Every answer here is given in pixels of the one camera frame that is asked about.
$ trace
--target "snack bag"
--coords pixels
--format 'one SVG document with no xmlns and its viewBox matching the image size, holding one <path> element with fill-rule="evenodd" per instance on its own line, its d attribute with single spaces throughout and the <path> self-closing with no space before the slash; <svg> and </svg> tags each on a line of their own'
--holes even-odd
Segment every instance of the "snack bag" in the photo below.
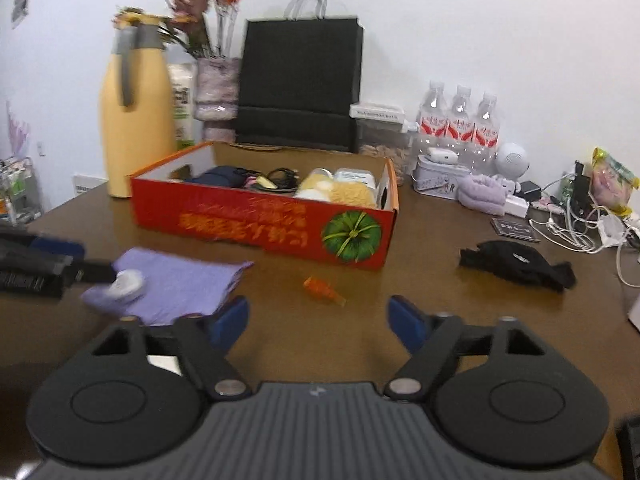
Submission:
<svg viewBox="0 0 640 480">
<path fill-rule="evenodd" d="M 627 204 L 633 190 L 640 186 L 640 178 L 601 148 L 593 150 L 592 163 L 591 193 L 596 203 L 618 216 L 630 215 Z"/>
</svg>

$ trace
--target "wall outlet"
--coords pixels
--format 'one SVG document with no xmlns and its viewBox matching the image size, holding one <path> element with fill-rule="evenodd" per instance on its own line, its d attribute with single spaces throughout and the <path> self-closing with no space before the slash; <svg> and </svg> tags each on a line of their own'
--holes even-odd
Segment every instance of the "wall outlet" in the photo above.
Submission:
<svg viewBox="0 0 640 480">
<path fill-rule="evenodd" d="M 82 193 L 86 193 L 90 189 L 98 187 L 105 182 L 107 182 L 106 178 L 100 178 L 98 176 L 74 175 L 73 177 L 76 196 L 82 195 Z"/>
</svg>

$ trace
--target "green pumpkin picture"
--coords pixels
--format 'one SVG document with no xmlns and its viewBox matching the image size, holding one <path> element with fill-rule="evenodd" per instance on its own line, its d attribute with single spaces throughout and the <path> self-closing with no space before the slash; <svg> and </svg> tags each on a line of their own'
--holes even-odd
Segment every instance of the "green pumpkin picture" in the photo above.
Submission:
<svg viewBox="0 0 640 480">
<path fill-rule="evenodd" d="M 364 211 L 337 214 L 322 231 L 324 248 L 344 262 L 361 262 L 380 247 L 382 228 Z"/>
</svg>

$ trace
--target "purple cloth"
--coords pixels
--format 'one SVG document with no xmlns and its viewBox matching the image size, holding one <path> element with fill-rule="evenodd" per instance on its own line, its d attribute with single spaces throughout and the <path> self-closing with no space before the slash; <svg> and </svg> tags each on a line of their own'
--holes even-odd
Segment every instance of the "purple cloth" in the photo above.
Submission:
<svg viewBox="0 0 640 480">
<path fill-rule="evenodd" d="M 125 303 L 105 295 L 108 285 L 95 285 L 82 300 L 116 316 L 138 316 L 145 325 L 167 325 L 185 314 L 213 314 L 236 288 L 242 271 L 251 265 L 211 264 L 133 248 L 114 263 L 114 268 L 142 272 L 145 293 Z"/>
<path fill-rule="evenodd" d="M 463 206 L 489 215 L 504 215 L 506 199 L 506 190 L 490 176 L 469 175 L 458 186 L 458 201 Z"/>
</svg>

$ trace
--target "ribbed gray surface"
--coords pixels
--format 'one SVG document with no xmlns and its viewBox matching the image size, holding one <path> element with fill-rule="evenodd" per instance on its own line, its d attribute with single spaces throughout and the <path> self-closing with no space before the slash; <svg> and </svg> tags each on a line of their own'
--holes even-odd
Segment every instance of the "ribbed gray surface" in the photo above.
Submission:
<svg viewBox="0 0 640 480">
<path fill-rule="evenodd" d="M 369 383 L 266 383 L 216 404 L 202 427 L 161 458 L 117 470 L 45 462 L 30 480 L 604 480 L 593 465 L 517 472 L 445 442 L 422 409 L 382 399 Z"/>
</svg>

